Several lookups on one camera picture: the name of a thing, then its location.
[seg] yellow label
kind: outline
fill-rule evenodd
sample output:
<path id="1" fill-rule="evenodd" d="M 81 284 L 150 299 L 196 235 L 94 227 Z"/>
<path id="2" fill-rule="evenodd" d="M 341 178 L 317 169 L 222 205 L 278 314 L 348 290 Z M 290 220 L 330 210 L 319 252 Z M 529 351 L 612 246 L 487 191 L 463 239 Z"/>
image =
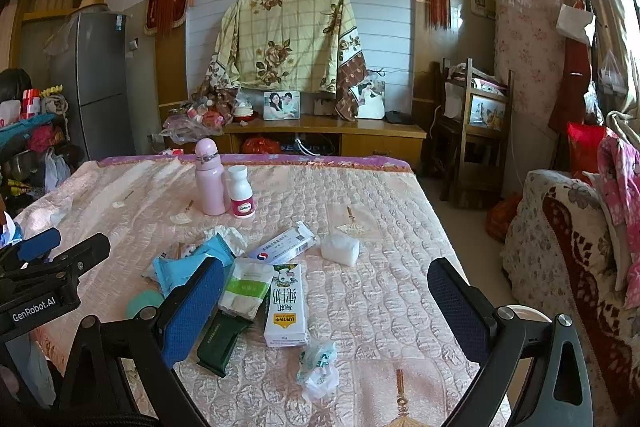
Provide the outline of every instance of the yellow label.
<path id="1" fill-rule="evenodd" d="M 295 313 L 274 313 L 273 323 L 283 328 L 288 328 L 290 325 L 296 323 Z"/>

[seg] screw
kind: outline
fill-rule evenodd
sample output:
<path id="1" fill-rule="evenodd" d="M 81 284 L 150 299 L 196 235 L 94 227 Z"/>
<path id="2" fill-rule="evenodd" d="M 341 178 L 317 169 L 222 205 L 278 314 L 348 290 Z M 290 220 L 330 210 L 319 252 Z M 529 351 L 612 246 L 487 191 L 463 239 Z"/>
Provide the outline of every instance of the screw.
<path id="1" fill-rule="evenodd" d="M 82 322 L 80 322 L 80 325 L 84 329 L 88 329 L 94 324 L 95 324 L 95 317 L 93 315 L 87 315 L 84 319 L 82 319 Z"/>
<path id="2" fill-rule="evenodd" d="M 569 327 L 571 326 L 571 324 L 574 323 L 571 320 L 571 317 L 569 315 L 565 315 L 564 313 L 561 315 L 558 315 L 558 322 L 562 324 L 564 327 Z"/>
<path id="3" fill-rule="evenodd" d="M 153 306 L 145 306 L 140 310 L 140 318 L 149 321 L 156 316 L 156 309 Z"/>
<path id="4" fill-rule="evenodd" d="M 508 306 L 500 306 L 498 308 L 498 317 L 506 321 L 510 321 L 514 317 L 513 310 Z"/>

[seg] plaid cloth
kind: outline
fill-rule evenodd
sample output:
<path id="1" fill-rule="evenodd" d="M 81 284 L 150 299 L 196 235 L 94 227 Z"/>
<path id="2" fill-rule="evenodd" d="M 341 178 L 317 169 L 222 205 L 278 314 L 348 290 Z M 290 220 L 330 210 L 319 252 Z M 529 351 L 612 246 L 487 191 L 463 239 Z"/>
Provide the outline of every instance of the plaid cloth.
<path id="1" fill-rule="evenodd" d="M 237 0 L 225 13 L 205 81 L 211 87 L 337 93 L 367 75 L 349 0 Z"/>

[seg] purple fabric edge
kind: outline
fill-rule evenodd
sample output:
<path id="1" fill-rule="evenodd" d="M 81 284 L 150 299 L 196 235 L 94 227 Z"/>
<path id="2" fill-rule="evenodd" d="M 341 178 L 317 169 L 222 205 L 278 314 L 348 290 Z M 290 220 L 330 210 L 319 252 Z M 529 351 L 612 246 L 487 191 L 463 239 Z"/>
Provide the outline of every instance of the purple fabric edge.
<path id="1" fill-rule="evenodd" d="M 327 163 L 330 165 L 337 165 L 343 163 L 353 163 L 364 167 L 384 167 L 393 165 L 396 167 L 406 168 L 411 170 L 411 166 L 396 158 L 389 158 L 388 156 L 368 156 L 366 158 L 359 158 L 356 156 L 303 156 L 303 155 L 291 155 L 291 154 L 222 154 L 222 163 L 238 163 L 238 162 L 265 162 L 273 160 L 298 162 L 304 163 Z M 178 154 L 175 156 L 167 155 L 142 155 L 142 156 L 112 156 L 98 161 L 100 167 L 106 167 L 109 165 L 120 164 L 124 162 L 140 162 L 144 160 L 172 160 L 178 158 L 183 162 L 193 162 L 196 159 L 194 154 Z"/>

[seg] pink thermos bottle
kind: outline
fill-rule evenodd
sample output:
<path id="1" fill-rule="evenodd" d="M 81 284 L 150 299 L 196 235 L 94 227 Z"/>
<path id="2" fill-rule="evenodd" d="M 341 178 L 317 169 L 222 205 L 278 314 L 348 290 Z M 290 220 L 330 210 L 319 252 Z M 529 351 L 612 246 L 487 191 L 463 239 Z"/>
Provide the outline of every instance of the pink thermos bottle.
<path id="1" fill-rule="evenodd" d="M 226 212 L 224 173 L 216 143 L 210 138 L 196 143 L 196 185 L 202 199 L 202 211 L 207 216 Z"/>

